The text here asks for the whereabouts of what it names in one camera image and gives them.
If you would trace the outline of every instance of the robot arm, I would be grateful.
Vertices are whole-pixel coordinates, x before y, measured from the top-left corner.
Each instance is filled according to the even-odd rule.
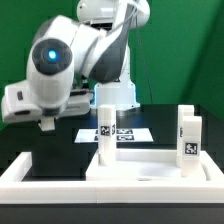
[[[74,73],[101,83],[120,76],[132,16],[137,10],[126,0],[116,3],[109,32],[64,16],[41,26],[29,54],[27,80],[5,88],[4,122],[53,119],[89,111],[89,94],[71,92]]]
[[[90,21],[94,24],[106,23],[108,25],[108,23],[113,23],[115,27],[117,23],[114,21],[114,17],[120,2],[116,0],[80,0],[77,7],[78,19],[81,22]],[[125,0],[124,2],[127,2],[137,9],[136,14],[133,15],[131,28],[136,28],[136,17],[138,27],[144,26],[150,16],[148,2],[146,0]]]

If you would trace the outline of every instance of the black cable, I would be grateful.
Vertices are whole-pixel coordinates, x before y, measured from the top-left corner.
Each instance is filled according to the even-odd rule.
[[[147,78],[147,82],[148,82],[148,86],[149,86],[151,104],[153,105],[154,100],[153,100],[153,94],[152,94],[150,74],[149,74],[149,70],[148,70],[148,67],[146,65],[145,57],[144,57],[143,50],[142,50],[142,42],[141,42],[140,32],[139,32],[139,28],[138,28],[137,16],[136,16],[136,34],[137,34],[138,45],[139,45],[139,49],[140,49],[140,55],[141,55],[141,58],[142,58],[142,65],[143,65],[143,69],[144,69],[144,72],[145,72],[145,75],[146,75],[146,78]]]

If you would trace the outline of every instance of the table surface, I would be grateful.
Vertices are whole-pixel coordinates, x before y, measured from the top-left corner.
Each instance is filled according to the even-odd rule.
[[[224,168],[224,122],[200,106],[202,150]],[[20,152],[32,152],[33,167],[27,178],[39,180],[84,179],[85,171],[97,150],[97,143],[74,143],[79,129],[97,128],[97,116],[62,118],[56,130],[41,132],[35,122],[11,124],[0,132],[0,171],[3,172]],[[118,148],[175,149],[177,105],[144,105],[138,111],[117,117],[117,128],[149,128],[154,142],[118,143]]]
[[[202,150],[224,168],[224,122],[200,106]],[[0,132],[0,171],[20,152],[31,151],[33,167],[25,181],[85,180],[85,171],[97,143],[74,140],[79,129],[97,128],[93,114],[62,118],[56,130],[41,132],[37,123],[11,124]],[[118,143],[120,148],[174,149],[177,136],[177,105],[145,105],[117,118],[117,128],[149,128],[154,142]],[[0,223],[223,223],[224,204],[0,204]]]

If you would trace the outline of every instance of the green wall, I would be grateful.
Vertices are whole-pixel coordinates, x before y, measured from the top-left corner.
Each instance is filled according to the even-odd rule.
[[[0,1],[0,97],[23,80],[33,36],[48,18],[76,18],[78,0]],[[224,120],[224,2],[151,0],[151,19],[140,29],[155,104],[197,103]],[[140,103],[150,102],[136,32],[131,31],[131,76]]]

